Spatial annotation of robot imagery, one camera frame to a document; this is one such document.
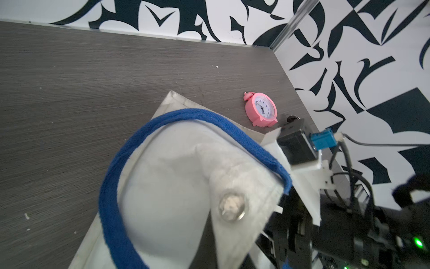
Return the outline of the black alarm clock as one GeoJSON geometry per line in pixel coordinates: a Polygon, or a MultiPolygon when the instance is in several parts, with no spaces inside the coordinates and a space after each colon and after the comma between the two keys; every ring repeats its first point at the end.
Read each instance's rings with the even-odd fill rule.
{"type": "Polygon", "coordinates": [[[296,115],[290,115],[287,117],[286,121],[287,123],[292,123],[294,121],[299,121],[301,118],[296,115]]]}

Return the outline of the white canvas bag blue handles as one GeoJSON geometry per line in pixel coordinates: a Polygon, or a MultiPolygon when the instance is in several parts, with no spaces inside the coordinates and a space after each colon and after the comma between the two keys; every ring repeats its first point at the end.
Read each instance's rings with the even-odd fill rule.
{"type": "Polygon", "coordinates": [[[171,91],[113,159],[72,269],[270,269],[256,245],[282,195],[320,225],[328,162],[291,165],[267,134],[171,91]]]}

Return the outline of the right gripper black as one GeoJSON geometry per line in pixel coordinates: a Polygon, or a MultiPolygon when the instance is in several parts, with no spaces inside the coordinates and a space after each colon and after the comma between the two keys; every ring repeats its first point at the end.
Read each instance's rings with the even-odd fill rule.
{"type": "Polygon", "coordinates": [[[321,196],[314,225],[295,190],[283,195],[281,213],[265,226],[265,256],[277,269],[427,269],[430,266],[430,202],[400,211],[378,207],[375,225],[321,196]]]}

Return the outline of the pink alarm clock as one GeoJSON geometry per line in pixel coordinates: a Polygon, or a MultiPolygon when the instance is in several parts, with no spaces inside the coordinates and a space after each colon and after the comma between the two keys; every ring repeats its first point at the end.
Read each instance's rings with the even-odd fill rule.
{"type": "Polygon", "coordinates": [[[245,92],[245,113],[254,127],[272,127],[277,120],[277,107],[272,99],[263,93],[245,92]]]}

